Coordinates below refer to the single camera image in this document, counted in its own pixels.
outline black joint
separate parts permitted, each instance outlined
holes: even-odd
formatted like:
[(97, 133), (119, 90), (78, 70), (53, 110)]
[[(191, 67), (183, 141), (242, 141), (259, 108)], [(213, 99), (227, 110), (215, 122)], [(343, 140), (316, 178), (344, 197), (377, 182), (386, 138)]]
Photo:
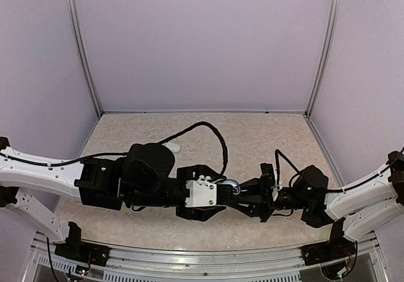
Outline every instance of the black joint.
[(10, 146), (6, 137), (0, 137), (0, 151)]
[(404, 171), (404, 155), (400, 154), (398, 151), (392, 151), (388, 155), (387, 165), (391, 165), (391, 171)]
[(347, 256), (348, 252), (352, 255), (356, 253), (355, 243), (343, 237), (344, 220), (341, 219), (334, 223), (328, 241), (302, 247), (302, 255), (306, 266), (342, 259)]
[(225, 210), (225, 206), (208, 206), (205, 208), (185, 208), (179, 206), (175, 209), (175, 214), (187, 220), (195, 220), (205, 222), (215, 216), (220, 211)]
[(404, 171), (395, 171), (388, 178), (398, 194), (397, 203), (404, 205)]
[(7, 204), (16, 204), (19, 187), (4, 187), (0, 186), (0, 208), (5, 207)]

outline gray wall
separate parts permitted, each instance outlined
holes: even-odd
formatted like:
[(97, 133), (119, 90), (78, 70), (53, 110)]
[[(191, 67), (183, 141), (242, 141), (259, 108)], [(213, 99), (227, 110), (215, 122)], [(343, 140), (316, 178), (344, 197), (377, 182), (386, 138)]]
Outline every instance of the gray wall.
[(303, 112), (331, 0), (77, 0), (106, 111)]
[[(404, 0), (341, 0), (312, 117), (344, 183), (404, 144)], [(404, 281), (404, 218), (376, 231), (392, 281)]]
[[(66, 0), (0, 0), (0, 136), (27, 153), (76, 157), (96, 123)], [(56, 196), (37, 195), (49, 208)], [(18, 278), (35, 230), (0, 209), (0, 280)]]

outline aluminum frame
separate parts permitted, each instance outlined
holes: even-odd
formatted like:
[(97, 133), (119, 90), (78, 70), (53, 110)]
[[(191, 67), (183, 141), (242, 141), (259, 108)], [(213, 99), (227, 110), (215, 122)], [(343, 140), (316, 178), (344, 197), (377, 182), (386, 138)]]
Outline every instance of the aluminum frame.
[[(111, 247), (106, 267), (92, 266), (97, 275), (93, 281), (300, 281), (300, 271), (317, 265), (305, 266), (300, 245), (271, 249), (234, 250), (220, 252), (188, 252), (176, 250), (139, 249), (120, 245)], [(370, 254), (379, 282), (388, 276), (376, 236), (368, 234), (359, 242), (359, 255)], [(68, 271), (85, 265), (55, 256), (56, 270)], [(23, 282), (32, 282), (39, 265), (48, 266), (46, 237), (37, 233), (21, 274)]]
[(330, 14), (328, 16), (326, 36), (324, 39), (323, 49), (321, 51), (320, 63), (317, 68), (316, 79), (314, 80), (314, 85), (311, 91), (309, 104), (307, 105), (306, 108), (306, 115), (308, 116), (309, 119), (316, 105), (321, 83), (323, 82), (328, 57), (330, 56), (330, 50), (333, 41), (339, 6), (340, 6), (340, 0), (331, 0)]
[(73, 38), (77, 48), (77, 54), (80, 60), (81, 69), (83, 70), (83, 75), (85, 83), (90, 94), (90, 99), (94, 108), (94, 111), (99, 118), (101, 118), (104, 113), (100, 99), (98, 97), (97, 89), (95, 87), (93, 77), (90, 71), (90, 66), (87, 60), (87, 54), (84, 48), (83, 37), (81, 35), (80, 23), (77, 12), (76, 0), (66, 0), (69, 10), (69, 18), (71, 22), (71, 28), (73, 31)]
[(209, 113), (209, 114), (298, 114), (298, 115), (304, 115), (305, 112), (303, 111), (298, 111), (298, 110), (150, 110), (150, 111), (117, 111), (117, 112), (110, 112), (106, 111), (104, 114), (106, 115), (126, 115), (126, 114), (175, 114), (175, 113), (180, 113), (180, 114), (204, 114), (204, 113)]

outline beige floor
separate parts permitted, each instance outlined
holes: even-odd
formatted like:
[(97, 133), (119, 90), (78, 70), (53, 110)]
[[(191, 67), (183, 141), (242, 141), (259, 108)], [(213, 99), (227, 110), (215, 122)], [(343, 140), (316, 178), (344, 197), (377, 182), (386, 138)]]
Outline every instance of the beige floor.
[[(284, 114), (125, 114), (104, 115), (88, 141), (84, 155), (103, 151), (127, 151), (133, 143), (155, 142), (205, 120), (223, 134), (229, 149), (228, 178), (240, 183), (260, 176), (261, 162), (274, 163), (276, 148), (304, 168), (315, 164), (330, 177), (330, 170), (301, 115)], [(207, 164), (222, 167), (222, 151), (206, 127), (173, 141), (181, 145), (173, 169)], [(286, 184), (293, 174), (281, 160)], [(271, 217), (267, 223), (226, 209), (205, 223), (175, 216), (175, 209), (146, 208), (140, 213), (93, 208), (61, 199), (56, 214), (76, 222), (83, 238), (110, 244), (170, 250), (239, 250), (304, 244), (324, 240), (330, 227), (315, 229), (300, 221), (301, 212), (289, 218)]]

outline red wire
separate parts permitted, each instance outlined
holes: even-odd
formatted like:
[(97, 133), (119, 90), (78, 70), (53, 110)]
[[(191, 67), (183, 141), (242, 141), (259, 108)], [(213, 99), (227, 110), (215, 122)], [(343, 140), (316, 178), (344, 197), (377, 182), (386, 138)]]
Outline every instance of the red wire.
[(352, 260), (352, 254), (350, 252), (348, 252), (348, 265), (351, 264), (351, 260)]

